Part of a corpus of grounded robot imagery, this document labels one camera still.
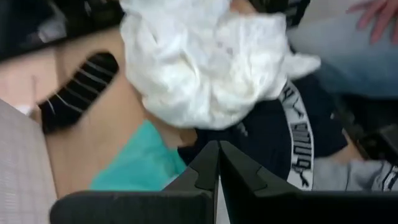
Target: grey fabric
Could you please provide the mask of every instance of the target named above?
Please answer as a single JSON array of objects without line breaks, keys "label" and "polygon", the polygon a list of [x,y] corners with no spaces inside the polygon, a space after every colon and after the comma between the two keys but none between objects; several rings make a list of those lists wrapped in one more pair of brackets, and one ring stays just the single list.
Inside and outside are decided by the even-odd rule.
[{"label": "grey fabric", "polygon": [[342,165],[331,159],[315,159],[314,171],[313,190],[398,190],[398,167],[386,161],[352,161]]}]

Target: teal fabric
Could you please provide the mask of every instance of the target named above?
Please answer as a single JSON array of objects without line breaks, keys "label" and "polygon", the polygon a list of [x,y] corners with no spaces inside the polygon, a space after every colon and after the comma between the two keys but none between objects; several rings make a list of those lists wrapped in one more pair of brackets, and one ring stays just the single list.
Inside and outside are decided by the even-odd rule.
[{"label": "teal fabric", "polygon": [[168,149],[149,121],[144,121],[113,162],[91,183],[91,190],[162,190],[186,165],[177,149]]}]

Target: jeans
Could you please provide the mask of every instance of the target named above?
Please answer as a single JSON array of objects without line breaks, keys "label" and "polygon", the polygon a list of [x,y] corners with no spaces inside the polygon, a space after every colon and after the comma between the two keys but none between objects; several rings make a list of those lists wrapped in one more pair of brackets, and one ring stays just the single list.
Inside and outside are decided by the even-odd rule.
[{"label": "jeans", "polygon": [[374,21],[357,30],[362,13],[300,26],[287,35],[297,52],[321,57],[322,65],[315,75],[326,91],[397,98],[398,45],[391,43],[395,22],[389,24],[379,42],[370,44]]}]

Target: sock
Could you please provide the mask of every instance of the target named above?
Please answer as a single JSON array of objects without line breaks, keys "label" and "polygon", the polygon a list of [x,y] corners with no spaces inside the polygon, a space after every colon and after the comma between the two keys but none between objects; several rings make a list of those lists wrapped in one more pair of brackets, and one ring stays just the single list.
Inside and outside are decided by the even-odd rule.
[{"label": "sock", "polygon": [[43,132],[52,133],[75,124],[111,83],[118,70],[119,65],[110,53],[89,57],[68,83],[39,104]]}]

